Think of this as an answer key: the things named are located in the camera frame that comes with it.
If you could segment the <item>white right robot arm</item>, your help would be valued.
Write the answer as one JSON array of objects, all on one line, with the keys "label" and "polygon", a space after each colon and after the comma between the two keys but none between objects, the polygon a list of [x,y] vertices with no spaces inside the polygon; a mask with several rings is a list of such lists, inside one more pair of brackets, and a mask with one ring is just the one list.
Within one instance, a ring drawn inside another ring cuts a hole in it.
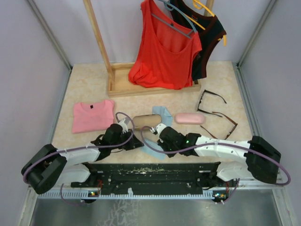
[{"label": "white right robot arm", "polygon": [[210,174],[210,181],[221,186],[236,178],[253,177],[263,183],[277,182],[281,153],[265,139],[253,136],[249,141],[227,141],[205,137],[197,133],[183,135],[172,127],[161,123],[156,126],[158,145],[173,157],[176,151],[185,156],[217,157],[227,162],[217,164]]}]

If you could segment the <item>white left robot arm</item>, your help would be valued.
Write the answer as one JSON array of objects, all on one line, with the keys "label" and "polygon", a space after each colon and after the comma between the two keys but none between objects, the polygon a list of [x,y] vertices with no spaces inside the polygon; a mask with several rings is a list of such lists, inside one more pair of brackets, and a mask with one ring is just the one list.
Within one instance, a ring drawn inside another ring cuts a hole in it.
[{"label": "white left robot arm", "polygon": [[101,176],[92,162],[103,160],[114,149],[129,151],[143,146],[132,129],[114,123],[85,147],[60,151],[52,144],[44,145],[22,168],[21,174],[37,194],[62,184],[94,187]]}]

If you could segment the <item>small light blue cloth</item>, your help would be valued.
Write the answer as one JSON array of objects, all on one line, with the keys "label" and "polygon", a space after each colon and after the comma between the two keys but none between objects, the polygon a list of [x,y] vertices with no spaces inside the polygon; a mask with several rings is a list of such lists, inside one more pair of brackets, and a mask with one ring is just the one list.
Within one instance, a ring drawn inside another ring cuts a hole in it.
[{"label": "small light blue cloth", "polygon": [[[156,142],[153,142],[149,139],[145,139],[145,142],[147,144],[149,144],[151,147],[155,148],[156,150],[159,150],[159,151],[163,151],[163,149],[156,143]],[[158,153],[156,151],[153,151],[151,148],[149,148],[148,146],[144,145],[142,148],[141,148],[142,152],[150,155],[150,156],[153,156],[159,160],[164,160],[166,155],[164,153]]]}]

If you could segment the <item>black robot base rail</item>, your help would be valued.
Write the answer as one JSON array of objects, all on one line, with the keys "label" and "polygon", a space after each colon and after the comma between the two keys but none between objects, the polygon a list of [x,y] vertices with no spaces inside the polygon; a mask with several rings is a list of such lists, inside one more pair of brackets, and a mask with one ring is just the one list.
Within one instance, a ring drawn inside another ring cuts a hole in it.
[{"label": "black robot base rail", "polygon": [[94,188],[89,197],[202,198],[225,201],[236,179],[216,175],[218,163],[85,164],[91,174],[72,188]]}]

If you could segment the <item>plaid brown glasses case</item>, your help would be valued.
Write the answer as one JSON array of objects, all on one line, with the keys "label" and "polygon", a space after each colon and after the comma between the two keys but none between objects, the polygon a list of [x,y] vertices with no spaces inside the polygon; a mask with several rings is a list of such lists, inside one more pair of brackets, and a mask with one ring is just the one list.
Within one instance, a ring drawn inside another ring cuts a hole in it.
[{"label": "plaid brown glasses case", "polygon": [[139,115],[133,118],[135,128],[141,130],[144,126],[155,127],[162,122],[159,114]]}]

